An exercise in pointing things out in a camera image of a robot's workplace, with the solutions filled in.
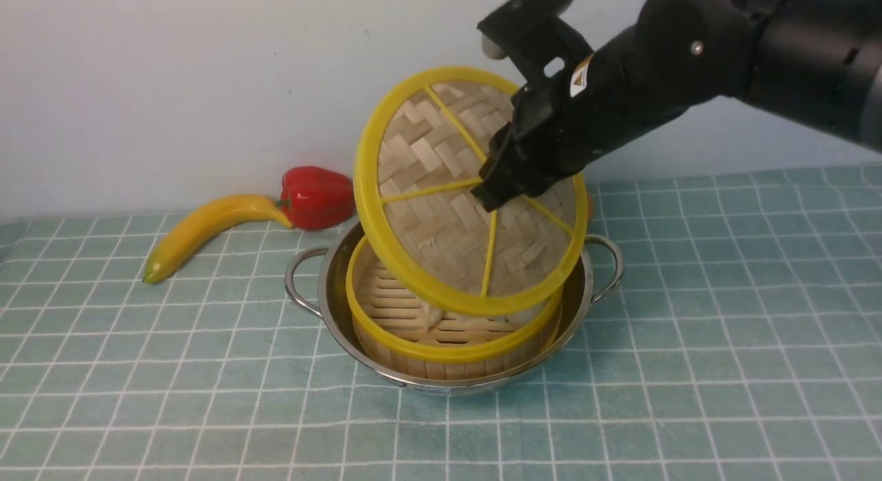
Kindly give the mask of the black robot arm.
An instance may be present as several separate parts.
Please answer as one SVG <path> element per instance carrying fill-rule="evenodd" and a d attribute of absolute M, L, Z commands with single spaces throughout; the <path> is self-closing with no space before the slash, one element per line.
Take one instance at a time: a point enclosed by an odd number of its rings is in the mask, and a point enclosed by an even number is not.
<path fill-rule="evenodd" d="M 562 19 L 574 1 L 508 0 L 477 25 L 526 81 L 471 191 L 488 212 L 718 96 L 880 150 L 880 0 L 645 0 L 598 50 Z"/>

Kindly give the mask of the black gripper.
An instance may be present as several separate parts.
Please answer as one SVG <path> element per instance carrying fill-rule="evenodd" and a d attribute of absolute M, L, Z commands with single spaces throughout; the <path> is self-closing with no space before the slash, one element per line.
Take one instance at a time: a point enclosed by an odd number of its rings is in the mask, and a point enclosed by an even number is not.
<path fill-rule="evenodd" d="M 516 92 L 472 195 L 489 212 L 539 196 L 691 107 L 738 94 L 754 30 L 748 0 L 645 0 L 574 70 L 555 59 L 549 85 Z"/>

